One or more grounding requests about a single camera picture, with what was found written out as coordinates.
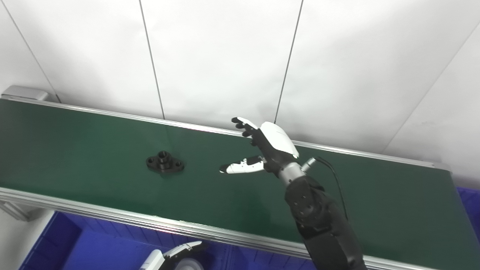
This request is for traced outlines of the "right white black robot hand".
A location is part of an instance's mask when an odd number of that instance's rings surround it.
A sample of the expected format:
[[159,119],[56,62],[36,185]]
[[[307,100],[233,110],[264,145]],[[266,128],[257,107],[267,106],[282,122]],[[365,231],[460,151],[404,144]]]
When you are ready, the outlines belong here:
[[236,128],[244,130],[243,137],[251,137],[250,144],[257,147],[261,155],[221,165],[220,173],[238,174],[265,170],[278,176],[282,168],[296,163],[299,157],[298,150],[286,132],[277,124],[266,121],[257,127],[242,117],[234,117],[231,121],[235,123]]

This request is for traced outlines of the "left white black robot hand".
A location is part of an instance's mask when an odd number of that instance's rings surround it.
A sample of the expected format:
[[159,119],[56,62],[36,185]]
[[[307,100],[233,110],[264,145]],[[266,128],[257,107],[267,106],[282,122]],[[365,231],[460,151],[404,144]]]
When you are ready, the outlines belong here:
[[141,270],[203,270],[202,264],[192,258],[197,252],[207,248],[207,244],[202,241],[191,241],[180,244],[173,249],[163,253],[159,249],[151,251]]

